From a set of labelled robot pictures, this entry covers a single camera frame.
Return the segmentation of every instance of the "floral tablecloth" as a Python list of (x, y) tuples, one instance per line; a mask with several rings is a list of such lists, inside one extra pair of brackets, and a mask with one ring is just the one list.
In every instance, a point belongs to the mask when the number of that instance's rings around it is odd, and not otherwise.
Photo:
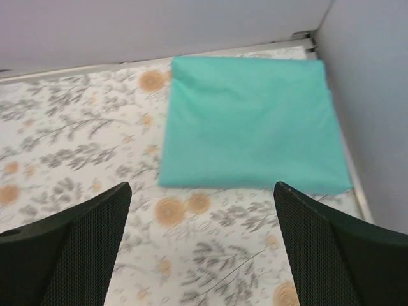
[[(170, 80), (168, 62), (0, 86), (0, 232), (128, 181), (106, 305), (298, 305), (270, 190), (157, 186)], [(358, 215), (352, 191), (315, 197)]]

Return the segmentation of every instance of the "black textured object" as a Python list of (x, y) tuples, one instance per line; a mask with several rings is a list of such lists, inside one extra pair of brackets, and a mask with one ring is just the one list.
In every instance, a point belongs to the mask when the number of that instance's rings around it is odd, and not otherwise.
[(0, 305), (102, 306), (131, 197), (121, 183), (0, 234)]
[(407, 306), (408, 235), (279, 182), (277, 215), (301, 306)]

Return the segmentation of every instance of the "green fabric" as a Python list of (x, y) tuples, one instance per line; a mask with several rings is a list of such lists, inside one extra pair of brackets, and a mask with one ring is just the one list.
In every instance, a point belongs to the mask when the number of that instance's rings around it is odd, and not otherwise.
[(351, 188), (321, 61), (176, 57), (159, 185)]

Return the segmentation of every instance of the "white wall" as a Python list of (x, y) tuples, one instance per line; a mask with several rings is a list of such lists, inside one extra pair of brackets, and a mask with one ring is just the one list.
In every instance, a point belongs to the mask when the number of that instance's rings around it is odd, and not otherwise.
[(0, 69), (155, 59), (317, 29), (330, 0), (2, 0)]
[(407, 12), (407, 0), (335, 0), (317, 36), (375, 222), (405, 233)]

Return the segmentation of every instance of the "turquoise towel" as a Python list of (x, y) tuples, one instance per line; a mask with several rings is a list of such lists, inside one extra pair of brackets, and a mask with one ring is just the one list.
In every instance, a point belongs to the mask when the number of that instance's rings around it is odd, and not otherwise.
[(351, 188), (321, 61), (176, 57), (159, 185)]

